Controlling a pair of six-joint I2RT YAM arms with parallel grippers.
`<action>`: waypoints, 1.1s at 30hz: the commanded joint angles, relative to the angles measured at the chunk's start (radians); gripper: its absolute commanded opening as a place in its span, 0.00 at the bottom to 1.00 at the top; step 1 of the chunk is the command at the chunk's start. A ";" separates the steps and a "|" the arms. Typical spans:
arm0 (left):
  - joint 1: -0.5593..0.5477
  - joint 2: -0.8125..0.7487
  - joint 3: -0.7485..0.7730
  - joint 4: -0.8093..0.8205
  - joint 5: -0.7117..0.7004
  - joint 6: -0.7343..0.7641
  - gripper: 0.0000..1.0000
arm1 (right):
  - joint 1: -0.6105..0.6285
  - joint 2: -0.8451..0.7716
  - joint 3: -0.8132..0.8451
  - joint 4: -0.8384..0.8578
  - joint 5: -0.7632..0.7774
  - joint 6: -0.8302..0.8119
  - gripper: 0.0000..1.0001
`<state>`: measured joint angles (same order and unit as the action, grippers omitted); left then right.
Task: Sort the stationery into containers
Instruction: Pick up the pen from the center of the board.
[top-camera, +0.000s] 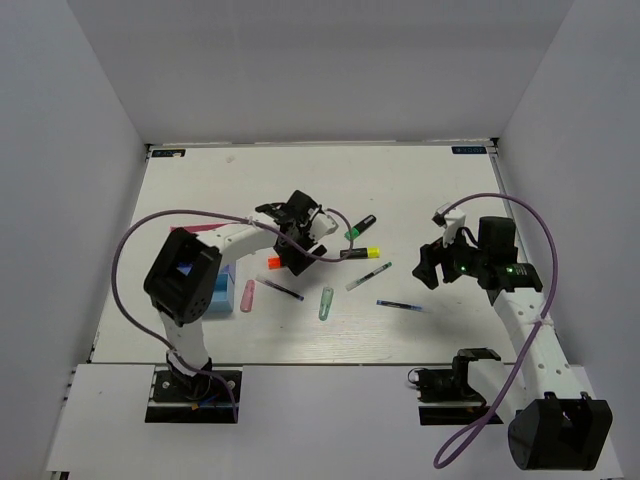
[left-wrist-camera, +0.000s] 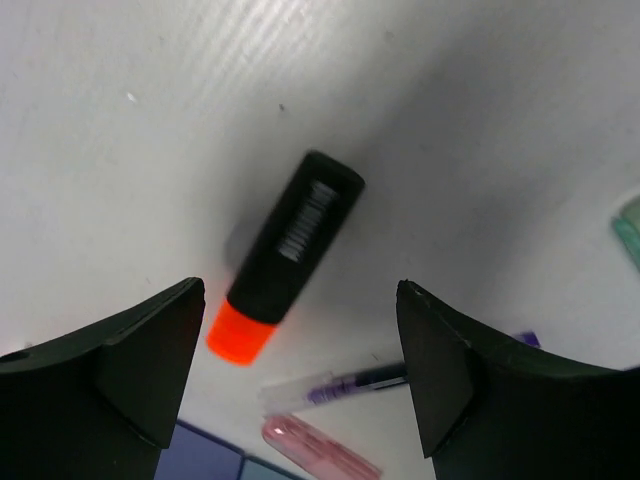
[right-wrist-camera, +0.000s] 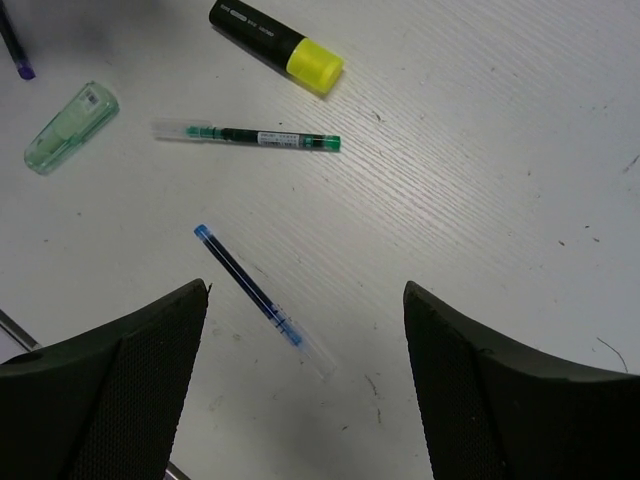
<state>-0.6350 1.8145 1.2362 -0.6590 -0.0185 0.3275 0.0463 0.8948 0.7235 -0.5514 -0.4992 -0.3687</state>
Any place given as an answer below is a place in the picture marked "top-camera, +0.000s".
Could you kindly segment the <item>yellow cap black highlighter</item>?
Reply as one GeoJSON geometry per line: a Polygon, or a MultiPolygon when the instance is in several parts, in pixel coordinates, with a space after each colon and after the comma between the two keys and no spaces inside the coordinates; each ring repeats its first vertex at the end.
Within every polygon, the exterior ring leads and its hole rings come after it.
{"type": "Polygon", "coordinates": [[[339,251],[339,256],[349,260],[374,259],[380,257],[380,249],[378,247],[344,249],[339,251]]]}

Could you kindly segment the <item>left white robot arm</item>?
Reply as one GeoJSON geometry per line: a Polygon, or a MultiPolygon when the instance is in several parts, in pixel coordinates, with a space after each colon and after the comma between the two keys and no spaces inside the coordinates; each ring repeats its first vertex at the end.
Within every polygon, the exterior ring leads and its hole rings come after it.
{"type": "Polygon", "coordinates": [[[199,399],[211,387],[211,359],[204,345],[202,316],[211,303],[219,271],[260,250],[272,248],[281,265],[298,276],[326,254],[320,241],[338,228],[320,204],[296,190],[288,201],[258,206],[195,234],[180,227],[167,237],[143,289],[159,312],[171,344],[168,364],[179,371],[177,387],[199,399]]]}

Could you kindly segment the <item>orange highlighter marker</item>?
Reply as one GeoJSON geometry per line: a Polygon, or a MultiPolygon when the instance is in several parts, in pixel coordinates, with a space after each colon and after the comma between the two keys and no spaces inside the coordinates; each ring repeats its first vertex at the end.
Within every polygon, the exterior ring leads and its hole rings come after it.
{"type": "Polygon", "coordinates": [[[267,259],[267,267],[270,270],[280,269],[283,267],[282,261],[278,256],[269,257],[267,259]]]}

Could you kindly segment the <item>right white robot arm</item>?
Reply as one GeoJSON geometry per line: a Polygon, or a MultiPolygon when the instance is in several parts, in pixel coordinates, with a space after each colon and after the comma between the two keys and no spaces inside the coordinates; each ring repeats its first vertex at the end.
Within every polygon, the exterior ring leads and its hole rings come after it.
{"type": "Polygon", "coordinates": [[[408,380],[424,403],[478,401],[488,418],[508,426],[508,447],[522,470],[591,471],[613,422],[604,400],[575,375],[551,321],[542,318],[543,285],[535,267],[518,260],[516,225],[485,216],[476,239],[465,215],[437,214],[441,238],[420,249],[413,275],[429,289],[468,276],[487,293],[518,356],[508,367],[494,350],[465,348],[448,369],[420,368],[408,380]]]}

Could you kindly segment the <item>green cap black highlighter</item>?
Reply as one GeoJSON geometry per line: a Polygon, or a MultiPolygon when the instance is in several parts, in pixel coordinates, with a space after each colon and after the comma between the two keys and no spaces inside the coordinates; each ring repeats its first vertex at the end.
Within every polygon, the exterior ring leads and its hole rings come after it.
{"type": "Polygon", "coordinates": [[[344,237],[347,240],[355,240],[365,231],[367,231],[372,225],[374,225],[377,221],[375,215],[368,215],[364,219],[360,220],[358,223],[353,225],[345,234],[344,237]]]}

